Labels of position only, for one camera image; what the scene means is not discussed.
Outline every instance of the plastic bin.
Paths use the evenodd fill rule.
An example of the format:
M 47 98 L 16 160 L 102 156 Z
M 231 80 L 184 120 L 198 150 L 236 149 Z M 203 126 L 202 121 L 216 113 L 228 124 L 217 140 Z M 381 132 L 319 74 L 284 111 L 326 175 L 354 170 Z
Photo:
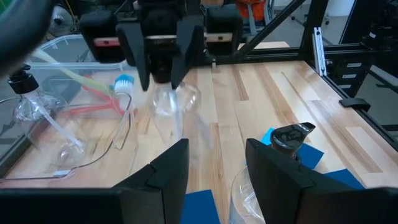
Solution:
M 14 155 L 19 156 L 14 158 L 17 162 L 8 165 L 9 170 L 0 180 L 0 187 L 110 187 L 128 177 L 128 168 L 132 166 L 137 148 L 134 112 L 139 107 L 138 102 L 145 102 L 146 97 L 139 84 L 137 70 L 126 62 L 95 62 L 81 35 L 56 38 L 42 45 L 39 50 L 42 55 L 47 54 L 56 62 L 46 62 L 33 54 L 27 61 L 31 66 L 29 72 L 41 89 L 66 99 L 69 113 L 77 111 L 73 115 L 87 134 L 90 147 L 80 165 L 57 167 L 45 154 L 25 144 L 25 151 L 20 148 L 18 155 Z M 90 87 L 87 88 L 85 82 L 71 78 L 70 72 L 80 79 L 84 78 L 85 82 L 89 80 Z M 113 91 L 114 81 L 121 74 L 131 75 L 136 80 L 132 96 L 135 105 L 131 102 L 127 110 L 129 113 L 120 112 L 118 105 L 118 98 L 126 95 Z M 106 105 L 111 107 L 91 112 L 75 110 Z

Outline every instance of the clear plastic container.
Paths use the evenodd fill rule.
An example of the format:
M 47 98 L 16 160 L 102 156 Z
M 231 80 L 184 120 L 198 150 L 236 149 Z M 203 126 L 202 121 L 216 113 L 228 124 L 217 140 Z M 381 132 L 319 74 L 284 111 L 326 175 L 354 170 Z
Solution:
M 246 167 L 235 177 L 231 187 L 229 224 L 264 224 L 256 194 Z
M 190 165 L 202 161 L 206 151 L 214 147 L 210 127 L 198 113 L 201 93 L 195 86 L 181 82 L 176 90 L 170 83 L 156 84 L 150 102 L 154 124 L 167 147 L 181 138 L 188 138 L 190 144 Z
M 33 53 L 26 62 L 31 66 L 29 73 L 39 83 L 39 89 L 66 100 L 68 112 L 77 120 L 92 147 L 78 165 L 64 169 L 43 158 L 22 136 L 7 152 L 7 156 L 16 157 L 17 161 L 7 165 L 8 172 L 0 179 L 0 188 L 111 187 L 128 177 L 138 145 L 134 115 L 146 101 L 136 68 L 125 61 L 95 62 L 81 35 L 59 37 L 38 49 L 47 59 L 48 56 L 52 59 L 49 62 Z M 120 111 L 119 107 L 119 99 L 126 98 L 126 94 L 113 91 L 115 79 L 122 74 L 136 80 L 134 96 L 127 96 L 129 113 Z M 43 132 L 40 137 L 44 139 L 46 134 Z

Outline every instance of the blue paper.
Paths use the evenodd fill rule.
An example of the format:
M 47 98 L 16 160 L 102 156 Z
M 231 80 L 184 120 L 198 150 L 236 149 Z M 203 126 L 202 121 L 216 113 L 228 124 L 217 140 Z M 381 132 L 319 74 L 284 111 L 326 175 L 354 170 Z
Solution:
M 211 190 L 186 194 L 181 224 L 220 224 Z
M 354 189 L 364 189 L 362 184 L 354 177 L 354 175 L 348 169 L 330 172 L 325 175 L 332 179 L 338 180 Z
M 274 130 L 274 128 L 270 128 L 264 137 L 261 139 L 261 142 L 270 145 L 271 144 L 271 132 Z M 314 169 L 319 161 L 321 160 L 323 156 L 323 152 L 319 151 L 318 149 L 315 149 L 312 146 L 309 146 L 308 144 L 303 144 L 303 146 L 297 151 L 298 156 L 301 159 L 301 164 L 304 165 L 305 167 L 308 167 L 309 169 Z

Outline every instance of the clear plastic bottle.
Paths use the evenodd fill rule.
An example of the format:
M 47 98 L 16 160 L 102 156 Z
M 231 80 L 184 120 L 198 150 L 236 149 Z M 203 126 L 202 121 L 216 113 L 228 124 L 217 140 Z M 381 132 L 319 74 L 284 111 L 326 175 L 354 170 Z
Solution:
M 235 177 L 231 187 L 229 224 L 264 224 L 259 202 L 245 167 Z
M 173 90 L 170 83 L 157 84 L 150 105 L 152 119 L 167 147 L 188 138 L 191 158 L 196 161 L 200 156 L 199 147 L 213 148 L 208 125 L 198 114 L 201 93 L 195 86 L 182 82 Z
M 67 113 L 61 96 L 43 92 L 23 69 L 10 76 L 9 84 L 21 98 L 14 109 L 15 122 L 42 152 L 43 162 L 72 168 L 84 158 L 87 138 L 77 121 Z

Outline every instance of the wooden surface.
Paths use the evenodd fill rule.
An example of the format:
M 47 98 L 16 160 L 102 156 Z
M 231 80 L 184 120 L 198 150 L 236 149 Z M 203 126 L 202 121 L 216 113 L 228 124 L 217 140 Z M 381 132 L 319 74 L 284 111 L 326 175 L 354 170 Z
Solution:
M 286 46 L 278 42 L 260 47 Z M 210 126 L 214 145 L 213 149 L 206 149 L 199 141 L 192 144 L 190 154 L 195 162 L 191 164 L 187 192 L 211 189 L 221 223 L 228 222 L 231 184 L 245 166 L 246 139 L 261 139 L 271 127 L 311 122 L 317 128 L 306 142 L 325 153 L 317 171 L 348 168 L 365 187 L 398 187 L 398 153 L 354 110 L 343 108 L 338 103 L 341 99 L 338 94 L 305 62 L 220 65 L 213 71 L 202 67 L 192 69 L 185 81 L 201 91 L 200 114 Z M 107 122 L 110 121 L 96 123 L 94 130 L 103 132 Z M 33 185 L 116 184 L 165 150 L 147 111 L 140 111 L 136 128 L 139 143 L 136 151 L 129 147 L 133 144 L 129 139 L 122 151 L 112 149 L 92 169 L 66 182 Z

